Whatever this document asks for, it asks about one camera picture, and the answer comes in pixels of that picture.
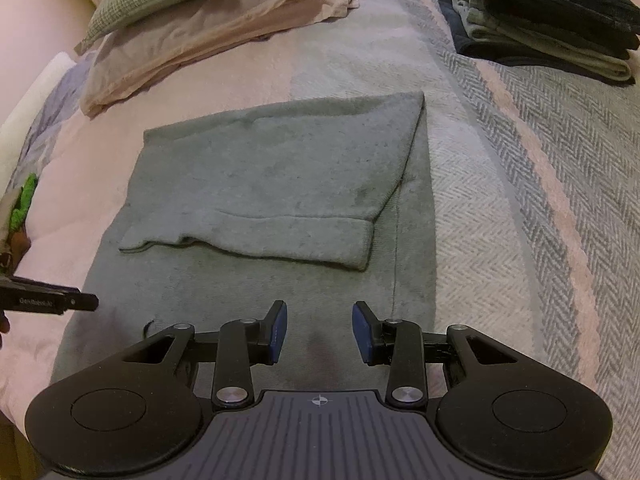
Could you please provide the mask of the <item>dark navy bottom garment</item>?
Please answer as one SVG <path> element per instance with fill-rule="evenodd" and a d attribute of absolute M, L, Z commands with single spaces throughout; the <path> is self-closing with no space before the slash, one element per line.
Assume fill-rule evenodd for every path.
<path fill-rule="evenodd" d="M 505 66 L 544 66 L 563 72 L 600 80 L 612 86 L 634 84 L 629 64 L 620 58 L 605 54 L 585 54 L 578 50 L 552 46 L 561 55 L 550 55 L 503 36 L 496 30 L 477 24 L 469 24 L 460 14 L 468 7 L 465 0 L 438 0 L 442 15 L 446 18 L 457 54 L 469 58 L 496 62 Z"/>

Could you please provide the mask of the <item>grey-green towel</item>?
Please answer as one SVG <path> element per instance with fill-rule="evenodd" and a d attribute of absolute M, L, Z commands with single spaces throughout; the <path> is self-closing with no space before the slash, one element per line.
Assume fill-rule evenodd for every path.
<path fill-rule="evenodd" d="M 230 110 L 145 133 L 124 206 L 67 325 L 62 379 L 177 323 L 199 332 L 288 307 L 257 389 L 383 389 L 352 306 L 433 321 L 435 208 L 422 91 Z"/>

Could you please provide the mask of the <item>black folded garment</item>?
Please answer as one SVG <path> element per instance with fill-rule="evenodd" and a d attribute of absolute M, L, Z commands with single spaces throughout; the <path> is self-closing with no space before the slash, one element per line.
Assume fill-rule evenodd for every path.
<path fill-rule="evenodd" d="M 637 50 L 639 11 L 625 12 L 575 0 L 476 0 L 493 18 L 570 41 L 586 40 L 612 51 Z"/>

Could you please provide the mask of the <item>folded pink-beige blanket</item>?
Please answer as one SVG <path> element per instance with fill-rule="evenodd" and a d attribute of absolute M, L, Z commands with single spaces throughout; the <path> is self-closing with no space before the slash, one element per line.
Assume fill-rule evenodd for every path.
<path fill-rule="evenodd" d="M 332 18 L 358 0 L 186 0 L 103 41 L 80 109 L 94 117 L 178 68 L 253 40 Z"/>

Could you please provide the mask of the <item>brown object beside bed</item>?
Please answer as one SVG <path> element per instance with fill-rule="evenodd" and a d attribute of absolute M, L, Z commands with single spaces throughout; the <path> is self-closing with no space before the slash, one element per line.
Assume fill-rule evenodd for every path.
<path fill-rule="evenodd" d="M 12 228 L 11 216 L 14 207 L 18 203 L 21 190 L 7 192 L 1 200 L 1 275 L 12 276 L 28 252 L 32 242 L 30 241 L 24 224 L 19 228 Z"/>

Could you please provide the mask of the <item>green toy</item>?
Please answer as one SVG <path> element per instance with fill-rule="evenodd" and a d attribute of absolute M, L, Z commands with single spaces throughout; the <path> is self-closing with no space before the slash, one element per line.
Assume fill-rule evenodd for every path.
<path fill-rule="evenodd" d="M 37 185 L 38 177 L 32 172 L 21 187 L 21 193 L 11 212 L 9 224 L 9 232 L 11 234 L 17 232 L 24 226 Z"/>

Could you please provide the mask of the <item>white lavender pillow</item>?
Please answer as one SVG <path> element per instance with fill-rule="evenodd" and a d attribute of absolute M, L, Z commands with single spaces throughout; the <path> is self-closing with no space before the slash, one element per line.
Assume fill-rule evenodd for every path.
<path fill-rule="evenodd" d="M 55 55 L 1 125 L 3 193 L 42 173 L 63 122 L 79 110 L 93 58 L 89 53 L 76 62 L 65 52 Z"/>

